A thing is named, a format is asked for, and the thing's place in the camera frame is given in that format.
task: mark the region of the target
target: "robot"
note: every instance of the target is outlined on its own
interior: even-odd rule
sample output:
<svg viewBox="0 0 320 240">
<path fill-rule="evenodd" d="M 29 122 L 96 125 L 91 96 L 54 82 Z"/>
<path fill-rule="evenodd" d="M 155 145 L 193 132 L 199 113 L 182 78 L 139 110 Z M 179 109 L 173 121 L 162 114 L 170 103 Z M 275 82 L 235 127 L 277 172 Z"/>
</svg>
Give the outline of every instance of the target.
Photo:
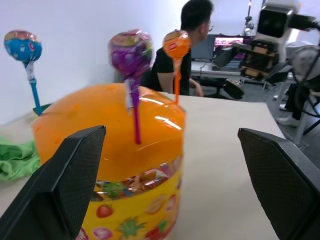
<svg viewBox="0 0 320 240">
<path fill-rule="evenodd" d="M 250 45 L 233 43 L 216 58 L 215 64 L 222 68 L 242 52 L 245 57 L 240 63 L 241 76 L 275 84 L 285 81 L 291 73 L 298 86 L 320 92 L 320 44 L 287 43 L 292 29 L 320 31 L 315 17 L 299 15 L 298 10 L 296 0 L 267 1 L 260 11 L 256 36 Z"/>
</svg>

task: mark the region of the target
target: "shoe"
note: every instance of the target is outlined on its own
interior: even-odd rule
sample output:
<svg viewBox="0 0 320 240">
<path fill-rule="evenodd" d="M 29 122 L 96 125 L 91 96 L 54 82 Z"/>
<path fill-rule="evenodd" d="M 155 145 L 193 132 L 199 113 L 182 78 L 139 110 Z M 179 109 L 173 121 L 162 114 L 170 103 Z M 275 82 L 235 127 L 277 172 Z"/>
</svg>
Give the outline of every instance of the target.
<svg viewBox="0 0 320 240">
<path fill-rule="evenodd" d="M 282 117 L 282 118 L 278 118 L 277 122 L 281 125 L 285 125 L 285 126 L 291 126 L 291 127 L 298 127 L 300 120 L 297 120 L 295 118 L 293 118 L 292 116 L 288 116 L 288 117 Z"/>
<path fill-rule="evenodd" d="M 282 111 L 287 111 L 288 109 L 286 109 L 286 104 L 280 104 L 279 105 L 279 109 Z"/>
<path fill-rule="evenodd" d="M 273 100 L 277 100 L 278 97 L 279 97 L 279 95 L 274 95 L 274 96 L 273 96 Z M 282 101 L 288 101 L 288 96 L 285 95 L 285 96 L 283 97 Z"/>
<path fill-rule="evenodd" d="M 224 82 L 223 90 L 226 91 L 227 94 L 229 94 L 234 99 L 240 100 L 242 99 L 245 92 L 242 90 L 242 81 L 237 81 L 233 79 L 227 79 Z"/>
</svg>

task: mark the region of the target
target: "floor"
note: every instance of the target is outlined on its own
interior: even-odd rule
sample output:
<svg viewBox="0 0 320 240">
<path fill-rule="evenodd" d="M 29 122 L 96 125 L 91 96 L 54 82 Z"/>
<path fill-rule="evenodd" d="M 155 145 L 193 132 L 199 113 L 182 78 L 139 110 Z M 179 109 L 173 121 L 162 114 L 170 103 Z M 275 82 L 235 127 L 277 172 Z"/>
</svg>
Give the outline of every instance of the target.
<svg viewBox="0 0 320 240">
<path fill-rule="evenodd" d="M 244 90 L 244 96 L 240 101 L 244 102 L 266 102 L 269 110 L 274 109 L 276 101 L 273 99 L 274 95 L 277 95 L 277 93 L 280 91 L 280 84 L 277 86 L 269 86 L 267 89 L 265 89 L 262 92 L 262 86 L 261 85 L 255 85 L 255 84 L 244 84 L 242 86 Z M 215 93 L 216 89 L 212 87 L 204 87 L 204 94 L 213 94 Z M 221 91 L 221 94 L 228 97 L 229 95 Z M 279 110 L 278 116 L 283 118 L 287 117 L 290 113 Z M 313 123 L 315 123 L 318 120 L 318 118 L 315 117 L 309 117 L 307 127 L 311 126 Z M 283 126 L 279 124 L 279 127 L 285 137 L 289 140 L 293 139 L 293 136 L 295 135 L 295 128 L 290 126 Z M 298 148 L 318 167 L 320 168 L 320 125 L 318 125 L 315 129 L 313 129 L 310 133 L 308 133 L 306 136 L 302 137 L 302 140 L 300 144 L 298 144 Z"/>
</svg>

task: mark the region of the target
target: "orange lollipop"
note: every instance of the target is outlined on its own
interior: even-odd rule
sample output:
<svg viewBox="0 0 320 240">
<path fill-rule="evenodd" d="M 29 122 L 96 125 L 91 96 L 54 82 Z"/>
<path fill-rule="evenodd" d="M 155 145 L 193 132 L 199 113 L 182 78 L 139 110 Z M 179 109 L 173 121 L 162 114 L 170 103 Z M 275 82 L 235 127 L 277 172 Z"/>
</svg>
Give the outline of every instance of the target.
<svg viewBox="0 0 320 240">
<path fill-rule="evenodd" d="M 163 39 L 164 52 L 172 58 L 174 68 L 174 93 L 175 104 L 179 103 L 181 72 L 180 67 L 183 57 L 188 53 L 191 40 L 186 31 L 174 30 Z"/>
</svg>

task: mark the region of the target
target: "man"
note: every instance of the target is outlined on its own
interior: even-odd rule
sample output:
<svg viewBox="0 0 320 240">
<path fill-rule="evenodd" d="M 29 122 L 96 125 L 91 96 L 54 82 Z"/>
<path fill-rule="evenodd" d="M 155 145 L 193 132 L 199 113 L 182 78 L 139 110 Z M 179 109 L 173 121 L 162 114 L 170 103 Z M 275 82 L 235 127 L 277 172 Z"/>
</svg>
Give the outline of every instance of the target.
<svg viewBox="0 0 320 240">
<path fill-rule="evenodd" d="M 210 0 L 189 0 L 182 8 L 181 30 L 187 31 L 191 39 L 191 48 L 206 39 L 210 27 L 210 17 L 214 6 Z M 191 49 L 181 63 L 180 94 L 189 95 L 189 87 L 195 88 L 196 96 L 203 97 L 204 93 L 199 83 L 191 78 Z M 151 78 L 144 84 L 146 87 L 159 92 L 174 92 L 174 65 L 172 59 L 160 48 L 156 52 Z"/>
</svg>

